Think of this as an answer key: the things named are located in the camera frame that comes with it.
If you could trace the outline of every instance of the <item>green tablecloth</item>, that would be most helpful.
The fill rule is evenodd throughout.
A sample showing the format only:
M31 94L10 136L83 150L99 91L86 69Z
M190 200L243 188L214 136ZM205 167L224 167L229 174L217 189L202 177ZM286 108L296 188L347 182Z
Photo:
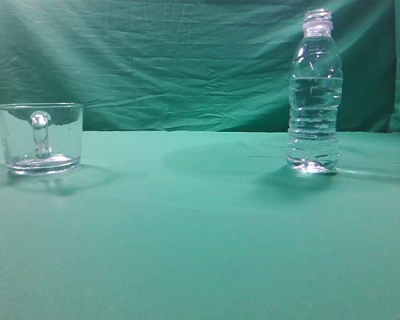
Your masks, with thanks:
M0 320L400 319L400 133L340 134L333 176L285 140L85 132L34 179L0 147Z

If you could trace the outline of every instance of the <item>clear plastic bottle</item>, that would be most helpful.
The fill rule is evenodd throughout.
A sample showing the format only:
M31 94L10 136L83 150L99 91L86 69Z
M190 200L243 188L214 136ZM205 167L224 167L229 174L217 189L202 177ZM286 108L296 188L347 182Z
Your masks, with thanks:
M336 118L343 75L331 19L326 9L305 14L304 38L292 61L287 163L297 171L330 173L338 162Z

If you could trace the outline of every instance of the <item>glass mug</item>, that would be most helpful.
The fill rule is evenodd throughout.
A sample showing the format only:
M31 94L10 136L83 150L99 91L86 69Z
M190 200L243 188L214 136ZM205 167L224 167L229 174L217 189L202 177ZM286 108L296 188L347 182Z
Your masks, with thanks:
M78 166L82 131L78 103L0 105L5 162L18 175L60 173Z

